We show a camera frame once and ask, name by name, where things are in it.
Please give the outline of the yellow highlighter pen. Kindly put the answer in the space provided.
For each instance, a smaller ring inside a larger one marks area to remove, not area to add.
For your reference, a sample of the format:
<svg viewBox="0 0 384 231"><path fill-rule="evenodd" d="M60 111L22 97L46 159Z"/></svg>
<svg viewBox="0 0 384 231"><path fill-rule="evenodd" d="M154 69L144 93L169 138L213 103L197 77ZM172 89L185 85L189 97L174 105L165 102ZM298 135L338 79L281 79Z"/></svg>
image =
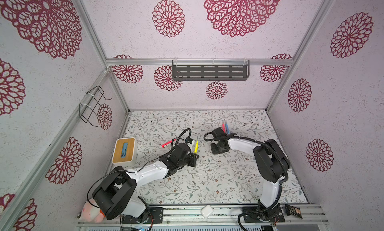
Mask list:
<svg viewBox="0 0 384 231"><path fill-rule="evenodd" d="M195 154L197 154L198 149L199 149L199 141L196 140L196 143L195 143L195 150L194 150L194 153L195 153Z"/></svg>

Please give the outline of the pink highlighter pen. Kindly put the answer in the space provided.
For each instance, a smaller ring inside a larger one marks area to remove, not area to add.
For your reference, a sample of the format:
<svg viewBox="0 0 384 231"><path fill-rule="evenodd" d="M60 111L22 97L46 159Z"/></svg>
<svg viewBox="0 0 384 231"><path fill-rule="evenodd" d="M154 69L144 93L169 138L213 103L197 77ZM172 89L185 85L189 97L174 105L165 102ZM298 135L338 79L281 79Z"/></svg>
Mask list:
<svg viewBox="0 0 384 231"><path fill-rule="evenodd" d="M161 145L162 148L165 148L166 146L170 145L173 141L175 141L176 139L172 139L171 141L168 141L164 144Z"/></svg>

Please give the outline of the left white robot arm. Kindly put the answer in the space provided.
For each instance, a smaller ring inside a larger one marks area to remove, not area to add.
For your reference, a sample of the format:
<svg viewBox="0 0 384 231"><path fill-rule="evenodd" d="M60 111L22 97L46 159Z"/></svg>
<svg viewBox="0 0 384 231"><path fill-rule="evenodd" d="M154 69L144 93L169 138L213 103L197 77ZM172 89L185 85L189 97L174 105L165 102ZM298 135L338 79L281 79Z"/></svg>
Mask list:
<svg viewBox="0 0 384 231"><path fill-rule="evenodd" d="M135 189L168 178L185 166L195 167L198 158L199 155L188 144L181 143L173 147L168 155L138 170L118 166L95 188L92 198L107 220L125 215L143 223L150 216L150 208L143 198L133 197Z"/></svg>

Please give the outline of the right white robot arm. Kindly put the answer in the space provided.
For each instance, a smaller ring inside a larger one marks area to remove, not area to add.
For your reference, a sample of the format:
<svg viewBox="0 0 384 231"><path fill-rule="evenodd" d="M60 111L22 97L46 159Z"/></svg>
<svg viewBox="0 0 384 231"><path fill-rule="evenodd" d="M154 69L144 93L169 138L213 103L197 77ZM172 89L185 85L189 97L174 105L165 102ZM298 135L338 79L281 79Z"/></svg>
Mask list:
<svg viewBox="0 0 384 231"><path fill-rule="evenodd" d="M216 141L211 144L213 154L235 150L254 155L256 166L264 179L259 205L262 210L270 210L278 205L283 183L289 179L288 169L291 164L276 140L261 142L243 136L222 136L205 138L205 141Z"/></svg>

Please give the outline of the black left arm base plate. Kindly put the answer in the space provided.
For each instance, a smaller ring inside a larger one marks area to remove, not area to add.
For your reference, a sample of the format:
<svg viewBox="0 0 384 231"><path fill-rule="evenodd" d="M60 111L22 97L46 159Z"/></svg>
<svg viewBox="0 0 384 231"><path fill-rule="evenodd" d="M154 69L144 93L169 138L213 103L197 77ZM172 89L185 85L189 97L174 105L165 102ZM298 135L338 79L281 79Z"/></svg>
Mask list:
<svg viewBox="0 0 384 231"><path fill-rule="evenodd" d="M147 208L138 218L123 215L122 224L161 224L163 222L163 208Z"/></svg>

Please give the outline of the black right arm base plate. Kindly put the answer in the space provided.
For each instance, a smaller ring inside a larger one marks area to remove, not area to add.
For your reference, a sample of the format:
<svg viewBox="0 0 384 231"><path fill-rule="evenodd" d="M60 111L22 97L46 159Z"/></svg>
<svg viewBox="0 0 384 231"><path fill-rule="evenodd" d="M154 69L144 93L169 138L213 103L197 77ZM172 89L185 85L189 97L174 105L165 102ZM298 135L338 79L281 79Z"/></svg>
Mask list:
<svg viewBox="0 0 384 231"><path fill-rule="evenodd" d="M251 213L244 215L245 223L283 223L285 217L280 205L268 211L262 211L264 207L242 207L243 213Z"/></svg>

